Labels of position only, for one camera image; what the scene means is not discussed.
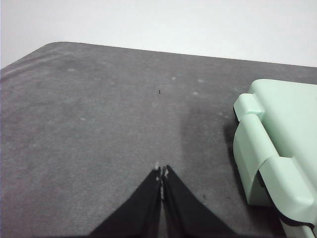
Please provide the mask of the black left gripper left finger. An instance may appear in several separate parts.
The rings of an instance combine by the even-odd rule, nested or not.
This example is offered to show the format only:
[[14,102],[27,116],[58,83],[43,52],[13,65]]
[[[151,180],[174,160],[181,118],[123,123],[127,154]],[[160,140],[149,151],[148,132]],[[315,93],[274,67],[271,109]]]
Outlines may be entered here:
[[91,233],[93,238],[157,238],[161,169],[151,170],[133,194]]

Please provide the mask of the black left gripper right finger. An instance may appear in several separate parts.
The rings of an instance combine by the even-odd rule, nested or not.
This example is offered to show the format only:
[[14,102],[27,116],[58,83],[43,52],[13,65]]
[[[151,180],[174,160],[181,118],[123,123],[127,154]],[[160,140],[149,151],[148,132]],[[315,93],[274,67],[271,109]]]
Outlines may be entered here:
[[163,205],[170,238],[238,236],[194,196],[169,165],[163,169]]

